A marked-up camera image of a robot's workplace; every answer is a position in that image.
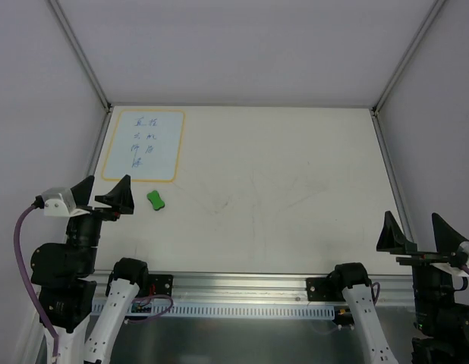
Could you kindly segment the green whiteboard eraser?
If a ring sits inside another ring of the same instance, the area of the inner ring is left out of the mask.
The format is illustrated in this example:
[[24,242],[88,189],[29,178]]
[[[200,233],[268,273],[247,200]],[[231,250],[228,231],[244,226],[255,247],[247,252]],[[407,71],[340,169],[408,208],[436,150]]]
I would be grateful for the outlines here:
[[154,211],[159,211],[165,208],[165,202],[158,190],[152,190],[148,192],[146,198],[150,202]]

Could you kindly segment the yellow framed small whiteboard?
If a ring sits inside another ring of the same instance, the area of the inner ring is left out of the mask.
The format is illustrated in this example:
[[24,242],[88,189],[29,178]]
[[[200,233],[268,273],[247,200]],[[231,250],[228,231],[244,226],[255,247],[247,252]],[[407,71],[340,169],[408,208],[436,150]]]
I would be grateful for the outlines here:
[[101,177],[172,182],[177,174],[186,114],[175,109],[125,109],[118,114]]

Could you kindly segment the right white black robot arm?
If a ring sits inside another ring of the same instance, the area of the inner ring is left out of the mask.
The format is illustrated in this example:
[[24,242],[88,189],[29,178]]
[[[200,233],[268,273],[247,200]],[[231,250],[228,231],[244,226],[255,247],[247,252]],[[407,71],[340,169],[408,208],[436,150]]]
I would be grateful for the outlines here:
[[[411,270],[406,306],[414,311],[419,336],[411,340],[413,363],[469,363],[469,304],[458,303],[457,292],[469,284],[469,239],[434,212],[436,248],[421,251],[401,231],[391,212],[384,214],[376,245],[379,252]],[[395,363],[395,354],[376,314],[373,282],[359,262],[336,265],[325,283],[332,295],[348,305],[365,363]]]

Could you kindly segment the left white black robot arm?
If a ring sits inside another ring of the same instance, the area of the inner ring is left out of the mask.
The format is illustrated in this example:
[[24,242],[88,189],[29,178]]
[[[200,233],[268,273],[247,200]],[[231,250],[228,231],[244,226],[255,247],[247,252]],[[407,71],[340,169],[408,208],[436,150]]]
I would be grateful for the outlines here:
[[105,363],[128,307],[150,287],[147,263],[122,258],[109,276],[107,307],[92,337],[86,329],[97,283],[94,272],[102,224],[134,212],[131,177],[126,174],[104,195],[89,204],[95,178],[88,176],[71,188],[53,188],[38,195],[32,207],[46,216],[67,218],[66,241],[44,243],[30,259],[30,281],[39,286],[36,308],[44,327],[49,363]]

